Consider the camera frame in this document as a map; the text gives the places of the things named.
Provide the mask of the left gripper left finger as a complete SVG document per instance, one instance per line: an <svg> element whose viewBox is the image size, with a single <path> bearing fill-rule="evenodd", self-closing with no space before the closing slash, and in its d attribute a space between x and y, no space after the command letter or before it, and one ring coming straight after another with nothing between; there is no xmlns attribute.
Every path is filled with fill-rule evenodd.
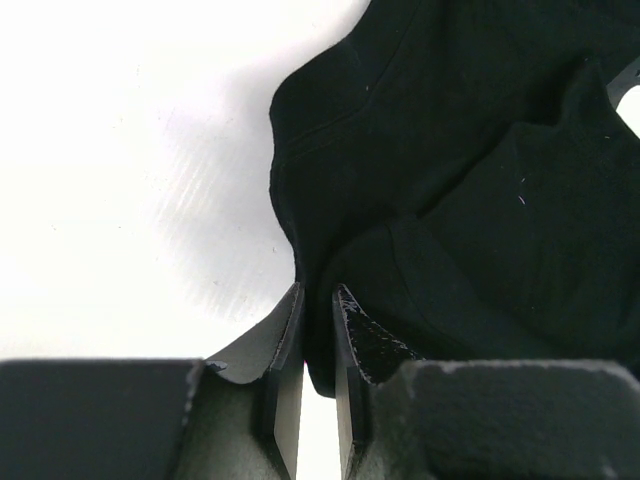
<svg viewBox="0 0 640 480"><path fill-rule="evenodd" d="M304 291L293 284L274 309L206 359L218 386L214 466L224 479L294 479L304 361Z"/></svg>

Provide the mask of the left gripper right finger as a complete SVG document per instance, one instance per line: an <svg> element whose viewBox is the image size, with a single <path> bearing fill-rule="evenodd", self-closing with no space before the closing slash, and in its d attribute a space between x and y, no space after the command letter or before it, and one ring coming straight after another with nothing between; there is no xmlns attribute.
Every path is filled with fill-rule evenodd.
<svg viewBox="0 0 640 480"><path fill-rule="evenodd" d="M423 357L372 319L344 284L332 294L332 317L341 477L382 479L374 392L402 363Z"/></svg>

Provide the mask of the black daisy print t-shirt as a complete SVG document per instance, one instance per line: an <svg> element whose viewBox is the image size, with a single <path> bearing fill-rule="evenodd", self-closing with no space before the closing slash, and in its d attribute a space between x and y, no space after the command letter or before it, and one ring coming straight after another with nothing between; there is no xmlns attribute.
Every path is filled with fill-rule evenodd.
<svg viewBox="0 0 640 480"><path fill-rule="evenodd" d="M270 195L335 384L331 297L437 360L639 368L635 1L373 1L270 107Z"/></svg>

